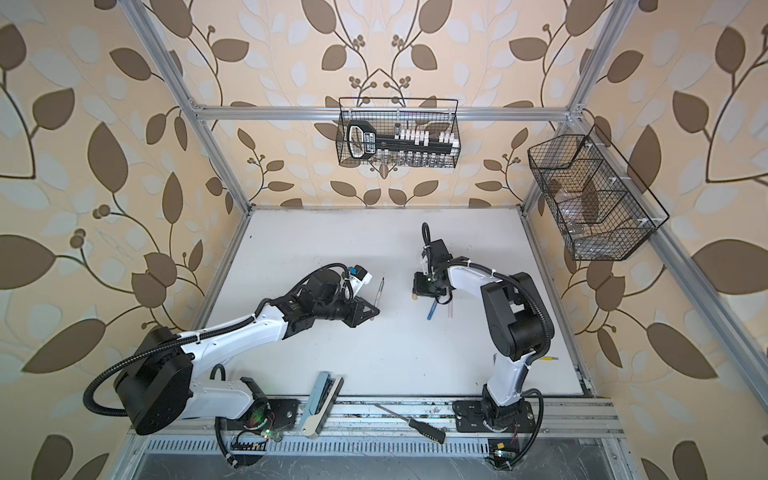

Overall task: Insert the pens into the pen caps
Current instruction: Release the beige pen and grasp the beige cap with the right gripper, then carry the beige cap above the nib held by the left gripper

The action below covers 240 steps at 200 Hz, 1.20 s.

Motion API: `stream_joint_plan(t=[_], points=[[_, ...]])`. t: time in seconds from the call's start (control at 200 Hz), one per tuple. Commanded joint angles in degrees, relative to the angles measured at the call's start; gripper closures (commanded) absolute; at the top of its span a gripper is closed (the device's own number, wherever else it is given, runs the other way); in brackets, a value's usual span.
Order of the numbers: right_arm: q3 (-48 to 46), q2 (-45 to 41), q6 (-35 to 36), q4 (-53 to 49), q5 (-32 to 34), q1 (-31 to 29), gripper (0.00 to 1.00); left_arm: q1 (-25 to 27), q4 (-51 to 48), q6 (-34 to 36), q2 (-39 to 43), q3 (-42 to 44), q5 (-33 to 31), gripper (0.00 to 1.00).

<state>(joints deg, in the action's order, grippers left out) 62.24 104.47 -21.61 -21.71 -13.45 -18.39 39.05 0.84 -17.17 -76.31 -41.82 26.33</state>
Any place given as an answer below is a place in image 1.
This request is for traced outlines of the blue pen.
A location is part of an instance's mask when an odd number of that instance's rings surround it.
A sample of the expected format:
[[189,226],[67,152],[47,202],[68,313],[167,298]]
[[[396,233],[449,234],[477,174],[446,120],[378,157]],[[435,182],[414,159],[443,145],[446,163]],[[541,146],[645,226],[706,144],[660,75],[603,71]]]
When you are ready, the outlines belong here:
[[438,299],[434,299],[427,315],[427,321],[431,321],[433,319],[438,305],[439,305]]

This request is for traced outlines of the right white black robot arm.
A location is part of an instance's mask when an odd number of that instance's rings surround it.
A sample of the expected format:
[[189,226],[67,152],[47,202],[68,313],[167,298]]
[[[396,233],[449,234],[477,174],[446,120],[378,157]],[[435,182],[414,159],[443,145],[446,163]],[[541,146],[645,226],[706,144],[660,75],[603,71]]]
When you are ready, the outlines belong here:
[[449,305],[456,290],[482,300],[486,324],[496,348],[493,373],[483,387],[483,422],[502,430],[523,411],[524,382],[532,364],[546,356],[555,336],[531,276],[502,274],[467,257],[453,257],[443,240],[426,239],[422,269],[414,274],[413,293],[436,305]]

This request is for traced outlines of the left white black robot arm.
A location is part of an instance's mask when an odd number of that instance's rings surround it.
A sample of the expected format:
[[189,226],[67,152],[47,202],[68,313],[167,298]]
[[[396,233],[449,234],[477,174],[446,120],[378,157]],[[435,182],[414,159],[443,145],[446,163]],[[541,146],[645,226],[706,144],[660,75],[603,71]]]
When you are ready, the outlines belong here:
[[263,409],[265,394],[249,377],[210,378],[214,368],[306,331],[317,321],[355,328],[376,317],[379,309],[359,295],[371,279],[360,265],[331,263],[286,294],[262,299],[254,312],[216,327],[179,334],[158,327],[133,355],[86,387],[83,404],[97,415],[128,418],[139,435],[154,434],[181,419],[246,420]]

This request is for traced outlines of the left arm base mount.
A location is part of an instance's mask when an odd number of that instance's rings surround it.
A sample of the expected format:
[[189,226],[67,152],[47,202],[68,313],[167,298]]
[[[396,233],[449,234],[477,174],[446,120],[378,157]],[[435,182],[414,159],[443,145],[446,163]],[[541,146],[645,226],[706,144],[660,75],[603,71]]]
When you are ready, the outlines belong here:
[[239,419],[217,417],[214,434],[226,463],[237,469],[259,462],[267,447],[295,425],[299,406],[297,399],[259,400]]

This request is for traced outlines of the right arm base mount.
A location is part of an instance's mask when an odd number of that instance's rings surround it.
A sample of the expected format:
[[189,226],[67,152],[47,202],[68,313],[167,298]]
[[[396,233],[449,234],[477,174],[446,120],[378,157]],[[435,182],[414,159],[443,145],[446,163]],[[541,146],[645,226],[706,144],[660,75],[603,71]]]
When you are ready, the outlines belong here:
[[511,471],[525,458],[536,441],[544,416],[544,397],[537,389],[523,393],[516,403],[499,407],[487,396],[452,404],[459,433],[499,433],[502,446],[490,446],[486,462],[495,470]]

